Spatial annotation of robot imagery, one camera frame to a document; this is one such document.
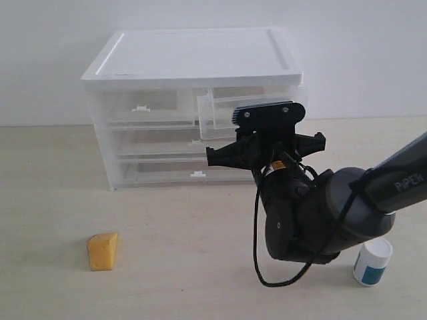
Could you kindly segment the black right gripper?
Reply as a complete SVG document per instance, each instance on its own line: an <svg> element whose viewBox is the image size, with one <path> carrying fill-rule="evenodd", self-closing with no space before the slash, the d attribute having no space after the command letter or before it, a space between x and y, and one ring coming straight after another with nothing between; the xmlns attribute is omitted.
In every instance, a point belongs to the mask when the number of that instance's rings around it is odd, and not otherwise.
<svg viewBox="0 0 427 320"><path fill-rule="evenodd" d="M205 154L209 166L255 171L281 161L286 168L298 173L313 173L311 167L302 164L302 159L325 148L326 137L321 132L309 136L293 131L276 134L236 129L233 143L219 149L206 147Z"/></svg>

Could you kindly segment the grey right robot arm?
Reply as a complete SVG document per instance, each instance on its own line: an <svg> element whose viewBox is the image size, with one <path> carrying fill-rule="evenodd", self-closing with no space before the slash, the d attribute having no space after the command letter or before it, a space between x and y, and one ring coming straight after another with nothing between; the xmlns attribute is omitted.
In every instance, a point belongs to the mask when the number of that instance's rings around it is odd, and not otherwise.
<svg viewBox="0 0 427 320"><path fill-rule="evenodd" d="M272 259L327 264L343 250L385 235L398 210L426 199L425 135L367 170L317 173L302 163L325 146L321 133L250 133L206 150L209 165L252 173Z"/></svg>

